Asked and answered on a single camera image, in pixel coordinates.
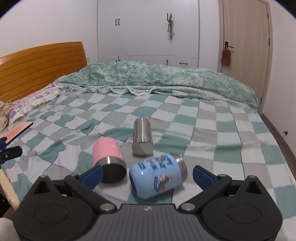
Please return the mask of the beige wooden door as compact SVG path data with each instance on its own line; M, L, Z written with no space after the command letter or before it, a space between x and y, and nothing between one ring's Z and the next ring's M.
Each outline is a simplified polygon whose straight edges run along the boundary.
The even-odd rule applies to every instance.
M273 25L267 1L219 1L219 51L225 41L234 49L231 64L218 71L252 87L262 111L266 99L272 57Z

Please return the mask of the beige crumpled cloth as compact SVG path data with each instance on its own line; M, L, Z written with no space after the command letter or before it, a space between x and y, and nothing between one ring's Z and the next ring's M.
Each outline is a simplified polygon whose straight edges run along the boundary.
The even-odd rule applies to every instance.
M8 127L10 122L10 112L14 109L12 103L0 101L0 131Z

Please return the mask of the brown plush toy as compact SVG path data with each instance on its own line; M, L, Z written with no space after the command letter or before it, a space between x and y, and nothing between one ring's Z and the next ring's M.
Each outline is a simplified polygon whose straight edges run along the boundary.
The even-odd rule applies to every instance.
M229 66L231 64L231 52L229 49L222 51L221 64L222 66Z

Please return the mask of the white wardrobe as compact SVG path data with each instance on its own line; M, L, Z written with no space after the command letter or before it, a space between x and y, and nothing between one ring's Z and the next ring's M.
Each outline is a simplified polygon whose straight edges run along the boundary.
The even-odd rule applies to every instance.
M97 11L100 62L198 66L199 1L98 1ZM172 41L167 14L174 21Z

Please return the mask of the purple floral pillow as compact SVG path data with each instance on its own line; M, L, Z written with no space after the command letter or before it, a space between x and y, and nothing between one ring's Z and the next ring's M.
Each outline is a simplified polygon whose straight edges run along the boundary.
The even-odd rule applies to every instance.
M9 124L13 124L19 121L27 113L41 106L42 104L48 103L55 99L61 93L61 88L55 84L49 84L48 86L31 93L22 99L14 101L12 104L14 108L11 110L9 115Z

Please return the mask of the checkered teal bed sheet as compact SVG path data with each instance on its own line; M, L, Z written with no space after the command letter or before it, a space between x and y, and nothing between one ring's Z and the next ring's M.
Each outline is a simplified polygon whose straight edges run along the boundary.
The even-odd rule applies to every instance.
M23 154L3 170L22 199L40 175L62 179L91 168L92 148L101 137L116 139L132 166L138 162L132 136L139 117L151 123L154 155L181 155L189 171L201 165L236 180L255 175L283 217L295 217L295 185L276 140L254 109L221 100L65 93L25 116L32 126L11 143Z

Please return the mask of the green floral duvet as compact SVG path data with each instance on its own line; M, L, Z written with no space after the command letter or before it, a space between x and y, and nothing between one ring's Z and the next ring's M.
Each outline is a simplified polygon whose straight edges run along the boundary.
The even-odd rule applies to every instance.
M251 87L235 78L205 68L177 68L135 61L91 64L58 78L69 91L149 95L167 93L207 100L225 100L257 109Z

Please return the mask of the light blue printed cup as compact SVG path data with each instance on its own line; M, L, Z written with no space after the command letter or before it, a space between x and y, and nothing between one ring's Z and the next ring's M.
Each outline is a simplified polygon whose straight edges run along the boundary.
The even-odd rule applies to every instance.
M140 199L150 199L173 190L187 179L188 170L182 156L163 154L132 165L129 178Z

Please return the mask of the wooden headboard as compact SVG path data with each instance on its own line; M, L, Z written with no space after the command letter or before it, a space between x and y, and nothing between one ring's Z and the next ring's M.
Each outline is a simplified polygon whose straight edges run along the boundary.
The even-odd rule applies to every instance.
M1 101L21 99L85 66L82 42L43 45L1 57Z

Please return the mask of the hanging green plant sachet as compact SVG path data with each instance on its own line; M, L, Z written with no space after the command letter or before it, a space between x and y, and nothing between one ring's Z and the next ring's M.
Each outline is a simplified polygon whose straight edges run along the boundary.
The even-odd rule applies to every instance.
M173 39L173 27L174 27L174 21L172 14L167 14L167 21L168 21L168 34L169 34L169 40L172 41Z

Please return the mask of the pink steel cup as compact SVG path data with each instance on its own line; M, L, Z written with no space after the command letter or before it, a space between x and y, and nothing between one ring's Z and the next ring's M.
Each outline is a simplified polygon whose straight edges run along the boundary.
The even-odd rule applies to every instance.
M117 140L110 137L98 139L92 154L94 165L103 168L103 183L117 183L126 176L127 166Z

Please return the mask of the plain stainless steel cup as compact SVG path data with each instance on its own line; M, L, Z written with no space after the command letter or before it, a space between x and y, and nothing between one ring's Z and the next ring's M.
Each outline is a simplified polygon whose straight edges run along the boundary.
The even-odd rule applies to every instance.
M133 125L132 152L134 156L152 156L154 144L152 141L151 124L148 118L137 118Z

